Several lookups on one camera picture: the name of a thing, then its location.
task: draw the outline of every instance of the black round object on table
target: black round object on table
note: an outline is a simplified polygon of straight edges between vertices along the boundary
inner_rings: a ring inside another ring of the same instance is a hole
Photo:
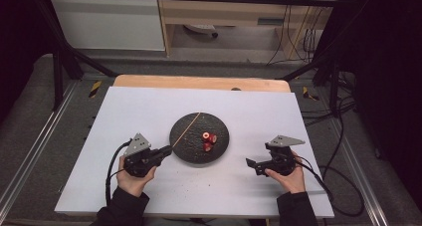
[[[229,145],[229,130],[224,122],[209,113],[191,113],[176,122],[170,132],[170,144],[173,152],[182,160],[204,164],[218,159]],[[217,135],[217,141],[210,151],[203,149],[202,134],[209,132]]]

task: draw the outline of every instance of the hand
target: hand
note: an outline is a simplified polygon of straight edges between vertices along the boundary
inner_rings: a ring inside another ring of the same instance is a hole
[[[121,156],[119,160],[118,170],[121,170],[121,172],[117,174],[118,187],[135,197],[139,197],[142,194],[146,183],[154,178],[157,167],[152,167],[143,178],[134,177],[127,173],[126,170],[122,170],[124,166],[124,156]]]
[[[292,153],[295,156],[296,161],[302,163],[302,160],[298,155],[294,151],[292,151]],[[277,180],[287,191],[290,191],[293,194],[305,192],[304,171],[300,165],[297,164],[293,172],[287,176],[281,175],[269,168],[265,169],[265,172],[270,177]]]

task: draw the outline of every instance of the person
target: person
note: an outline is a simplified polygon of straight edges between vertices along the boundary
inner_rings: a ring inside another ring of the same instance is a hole
[[[293,152],[296,160],[302,162]],[[119,159],[119,170],[123,169],[124,157]],[[133,177],[125,170],[117,174],[117,189],[112,195],[110,205],[97,213],[97,221],[90,226],[139,226],[143,225],[142,214],[149,201],[143,193],[146,183],[154,178],[156,167],[152,167],[145,177]],[[305,189],[304,171],[297,164],[294,171],[287,175],[266,169],[265,172],[278,181],[287,191],[277,204],[280,213],[280,226],[317,226],[309,196]]]

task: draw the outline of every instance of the black sleeve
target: black sleeve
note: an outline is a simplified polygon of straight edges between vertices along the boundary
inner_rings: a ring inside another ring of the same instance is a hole
[[[97,221],[91,226],[140,226],[149,198],[142,193],[139,198],[119,187],[114,191],[110,205],[97,213]]]
[[[280,226],[317,226],[317,219],[306,192],[285,193],[277,198]]]

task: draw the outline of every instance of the white tabletop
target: white tabletop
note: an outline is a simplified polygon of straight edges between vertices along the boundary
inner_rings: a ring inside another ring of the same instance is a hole
[[[278,134],[304,140],[292,150],[319,174],[294,94],[111,87],[55,211],[97,213],[106,205],[106,172],[115,150],[137,132],[152,148],[161,148],[169,144],[171,128],[181,117],[198,112],[225,122],[230,133],[226,152],[206,165],[186,163],[174,153],[166,157],[144,189],[150,197],[144,216],[278,217],[281,186],[257,176],[245,160],[270,160],[264,143]],[[333,217],[325,192],[306,170],[305,175],[316,216]],[[111,191],[115,188],[114,178]]]

